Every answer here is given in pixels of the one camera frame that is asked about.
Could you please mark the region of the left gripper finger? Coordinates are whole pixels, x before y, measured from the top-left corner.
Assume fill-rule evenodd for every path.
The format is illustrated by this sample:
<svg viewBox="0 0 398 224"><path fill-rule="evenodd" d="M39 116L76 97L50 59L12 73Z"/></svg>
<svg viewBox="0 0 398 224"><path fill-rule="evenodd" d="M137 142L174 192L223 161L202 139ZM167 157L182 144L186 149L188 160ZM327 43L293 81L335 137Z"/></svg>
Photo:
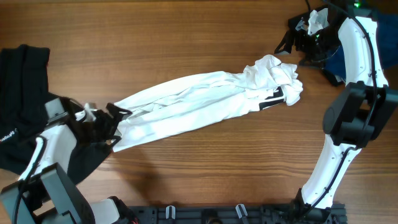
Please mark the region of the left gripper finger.
<svg viewBox="0 0 398 224"><path fill-rule="evenodd" d="M111 139L106 140L105 149L106 152L111 152L114 146L121 140L121 136L114 135Z"/></svg>
<svg viewBox="0 0 398 224"><path fill-rule="evenodd" d="M132 115L131 111L122 109L112 103L108 103L106 105L106 109L108 110L109 114L117 120L124 120Z"/></svg>

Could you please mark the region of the white polo shirt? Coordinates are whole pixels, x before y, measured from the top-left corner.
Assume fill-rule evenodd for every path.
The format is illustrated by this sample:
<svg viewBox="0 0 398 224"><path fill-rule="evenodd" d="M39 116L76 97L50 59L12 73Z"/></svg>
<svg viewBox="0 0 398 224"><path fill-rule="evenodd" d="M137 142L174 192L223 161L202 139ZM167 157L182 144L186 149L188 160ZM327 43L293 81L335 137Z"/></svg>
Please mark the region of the white polo shirt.
<svg viewBox="0 0 398 224"><path fill-rule="evenodd" d="M113 151L193 131L225 119L291 106L303 84L297 66L273 55L256 60L241 73L200 73L174 79L135 93L116 106L131 115L118 125L121 140Z"/></svg>

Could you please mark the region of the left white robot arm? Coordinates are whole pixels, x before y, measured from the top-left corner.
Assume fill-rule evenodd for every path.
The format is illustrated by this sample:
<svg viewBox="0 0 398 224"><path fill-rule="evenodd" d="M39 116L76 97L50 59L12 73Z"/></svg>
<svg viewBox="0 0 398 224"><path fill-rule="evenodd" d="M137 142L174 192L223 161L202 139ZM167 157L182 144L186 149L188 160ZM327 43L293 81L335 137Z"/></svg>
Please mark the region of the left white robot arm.
<svg viewBox="0 0 398 224"><path fill-rule="evenodd" d="M121 140L118 124L131 115L112 103L106 111L80 108L66 97L45 104L48 123L19 180L1 190L13 223L139 223L115 196L89 203L76 185L89 176Z"/></svg>

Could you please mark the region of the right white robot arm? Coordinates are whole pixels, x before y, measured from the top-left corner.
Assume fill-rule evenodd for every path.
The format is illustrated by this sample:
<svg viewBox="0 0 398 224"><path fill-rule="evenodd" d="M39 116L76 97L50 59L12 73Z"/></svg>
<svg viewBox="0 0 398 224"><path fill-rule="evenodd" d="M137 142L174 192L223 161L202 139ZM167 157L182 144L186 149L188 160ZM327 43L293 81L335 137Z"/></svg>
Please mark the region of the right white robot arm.
<svg viewBox="0 0 398 224"><path fill-rule="evenodd" d="M315 28L315 11L289 19L276 54L298 50L302 65L318 67L342 51L345 89L325 111L325 142L317 164L286 217L291 223L325 223L334 194L353 159L377 139L397 108L397 92L384 76L377 47L377 13L362 1L326 1L328 25Z"/></svg>

